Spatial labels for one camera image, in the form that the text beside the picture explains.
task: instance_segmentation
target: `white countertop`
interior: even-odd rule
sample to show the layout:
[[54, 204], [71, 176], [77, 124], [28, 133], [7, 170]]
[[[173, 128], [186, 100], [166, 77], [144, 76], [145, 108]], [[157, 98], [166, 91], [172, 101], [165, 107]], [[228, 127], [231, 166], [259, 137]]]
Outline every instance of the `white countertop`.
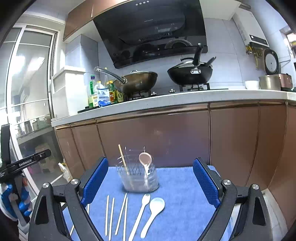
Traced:
[[58, 120], [52, 120], [52, 126], [61, 126], [73, 122], [84, 121], [108, 115], [127, 113], [137, 110], [147, 110], [158, 107], [218, 101], [260, 99], [296, 101], [296, 93], [270, 90], [210, 90], [179, 92], [175, 94], [132, 100], [115, 105], [105, 106], [94, 110], [85, 111]]

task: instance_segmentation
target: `white and blue packet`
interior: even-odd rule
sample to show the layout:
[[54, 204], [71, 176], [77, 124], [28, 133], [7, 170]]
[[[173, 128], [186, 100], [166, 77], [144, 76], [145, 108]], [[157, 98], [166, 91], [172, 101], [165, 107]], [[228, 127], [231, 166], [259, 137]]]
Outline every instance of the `white and blue packet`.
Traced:
[[97, 89], [98, 106], [103, 107], [111, 104], [109, 89]]

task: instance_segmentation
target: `white bowl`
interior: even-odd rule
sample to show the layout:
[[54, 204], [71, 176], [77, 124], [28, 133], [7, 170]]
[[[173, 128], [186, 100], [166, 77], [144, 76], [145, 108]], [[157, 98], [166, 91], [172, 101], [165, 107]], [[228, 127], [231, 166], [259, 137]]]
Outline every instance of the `white bowl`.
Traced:
[[247, 80], [244, 82], [246, 89], [248, 90], [259, 90], [260, 82], [258, 80]]

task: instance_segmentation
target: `water heater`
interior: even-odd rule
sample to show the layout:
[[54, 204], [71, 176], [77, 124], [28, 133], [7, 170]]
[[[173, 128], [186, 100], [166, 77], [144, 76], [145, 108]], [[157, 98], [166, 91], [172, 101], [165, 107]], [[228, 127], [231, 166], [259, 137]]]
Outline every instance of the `water heater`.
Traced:
[[233, 20], [237, 25], [245, 45], [258, 48], [269, 48], [264, 33], [252, 12], [238, 8], [233, 15]]

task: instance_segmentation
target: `ceiling light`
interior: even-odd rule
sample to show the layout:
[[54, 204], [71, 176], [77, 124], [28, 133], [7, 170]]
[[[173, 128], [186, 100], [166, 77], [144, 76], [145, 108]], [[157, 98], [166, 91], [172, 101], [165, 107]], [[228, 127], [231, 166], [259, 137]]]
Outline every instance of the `ceiling light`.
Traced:
[[29, 66], [28, 66], [28, 71], [36, 71], [40, 68], [40, 66], [44, 62], [44, 57], [38, 57], [36, 59], [32, 59]]
[[15, 56], [12, 60], [11, 60], [11, 64], [10, 67], [12, 74], [18, 74], [21, 70], [22, 67], [25, 64], [25, 56]]

